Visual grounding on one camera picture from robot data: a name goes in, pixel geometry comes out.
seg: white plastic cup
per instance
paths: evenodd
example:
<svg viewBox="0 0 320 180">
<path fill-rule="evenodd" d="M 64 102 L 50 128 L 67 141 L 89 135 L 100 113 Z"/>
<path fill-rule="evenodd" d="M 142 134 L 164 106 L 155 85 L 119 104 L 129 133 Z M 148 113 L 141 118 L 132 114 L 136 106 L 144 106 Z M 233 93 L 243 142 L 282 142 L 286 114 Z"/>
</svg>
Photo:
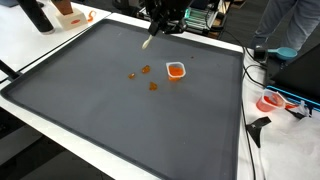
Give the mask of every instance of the white plastic cup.
<svg viewBox="0 0 320 180">
<path fill-rule="evenodd" d="M 262 96 L 256 103 L 256 106 L 262 112 L 270 112 L 274 109 L 284 109 L 286 103 L 278 92 L 265 89 L 262 93 Z"/>
</svg>

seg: small orange piece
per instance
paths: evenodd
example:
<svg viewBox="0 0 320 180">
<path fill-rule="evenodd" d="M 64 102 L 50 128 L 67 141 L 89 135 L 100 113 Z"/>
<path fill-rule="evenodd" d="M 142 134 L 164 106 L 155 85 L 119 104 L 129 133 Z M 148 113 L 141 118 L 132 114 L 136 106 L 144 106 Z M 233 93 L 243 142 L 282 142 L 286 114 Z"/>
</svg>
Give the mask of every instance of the small orange piece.
<svg viewBox="0 0 320 180">
<path fill-rule="evenodd" d="M 92 22 L 93 21 L 93 18 L 96 16 L 96 12 L 95 11 L 90 11 L 90 13 L 89 13 L 89 19 L 88 19 L 88 22 Z"/>
<path fill-rule="evenodd" d="M 158 89 L 158 85 L 154 82 L 150 82 L 149 90 L 150 91 L 155 91 Z"/>
<path fill-rule="evenodd" d="M 135 76 L 136 76 L 136 75 L 135 75 L 134 73 L 131 73 L 131 74 L 128 75 L 128 78 L 129 78 L 129 79 L 133 79 Z"/>
<path fill-rule="evenodd" d="M 146 74 L 146 73 L 150 72 L 150 66 L 146 65 L 145 67 L 142 68 L 141 71 L 142 71 L 143 74 Z"/>
<path fill-rule="evenodd" d="M 183 69 L 180 67 L 169 66 L 169 72 L 172 76 L 182 76 Z"/>
</svg>

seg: orange candy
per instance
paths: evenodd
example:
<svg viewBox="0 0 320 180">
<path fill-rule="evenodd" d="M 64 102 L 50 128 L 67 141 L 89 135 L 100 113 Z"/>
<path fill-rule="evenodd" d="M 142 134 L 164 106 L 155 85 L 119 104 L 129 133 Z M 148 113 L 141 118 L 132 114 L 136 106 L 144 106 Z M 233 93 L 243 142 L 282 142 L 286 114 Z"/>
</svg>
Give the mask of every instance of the orange candy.
<svg viewBox="0 0 320 180">
<path fill-rule="evenodd" d="M 134 73 L 131 73 L 131 74 L 128 75 L 128 78 L 129 78 L 129 79 L 133 79 L 135 76 L 136 76 L 136 75 L 135 75 Z"/>
<path fill-rule="evenodd" d="M 154 82 L 150 82 L 149 90 L 150 91 L 155 91 L 158 89 L 158 85 Z"/>
<path fill-rule="evenodd" d="M 172 76 L 182 76 L 183 75 L 183 69 L 180 67 L 175 67 L 175 66 L 169 66 L 169 73 Z M 181 79 L 180 77 L 171 77 L 169 76 L 170 81 L 177 81 Z"/>
<path fill-rule="evenodd" d="M 141 71 L 142 71 L 143 74 L 146 74 L 146 73 L 150 72 L 150 66 L 146 65 L 145 67 L 142 68 Z"/>
</svg>

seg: person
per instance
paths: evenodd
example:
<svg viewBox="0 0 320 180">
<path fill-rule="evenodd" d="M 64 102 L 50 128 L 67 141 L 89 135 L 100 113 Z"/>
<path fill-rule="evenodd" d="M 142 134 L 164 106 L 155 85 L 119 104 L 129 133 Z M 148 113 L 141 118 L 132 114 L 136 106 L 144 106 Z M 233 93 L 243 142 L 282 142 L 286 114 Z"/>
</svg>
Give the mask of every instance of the person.
<svg viewBox="0 0 320 180">
<path fill-rule="evenodd" d="M 293 16 L 281 40 L 280 47 L 289 47 L 299 51 L 310 34 L 319 25 L 319 0 L 269 0 L 258 29 L 255 31 L 251 48 L 266 43 L 282 18 L 290 10 L 293 10 Z"/>
</svg>

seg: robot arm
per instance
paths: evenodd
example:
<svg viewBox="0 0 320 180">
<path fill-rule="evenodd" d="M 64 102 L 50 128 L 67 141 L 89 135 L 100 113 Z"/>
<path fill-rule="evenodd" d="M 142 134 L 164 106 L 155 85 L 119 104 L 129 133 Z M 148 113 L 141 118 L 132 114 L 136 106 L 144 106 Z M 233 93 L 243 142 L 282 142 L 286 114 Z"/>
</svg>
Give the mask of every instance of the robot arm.
<svg viewBox="0 0 320 180">
<path fill-rule="evenodd" d="M 151 18 L 148 32 L 151 36 L 161 30 L 165 34 L 183 33 L 187 29 L 184 21 L 186 9 L 193 0 L 145 0 L 147 13 Z"/>
</svg>

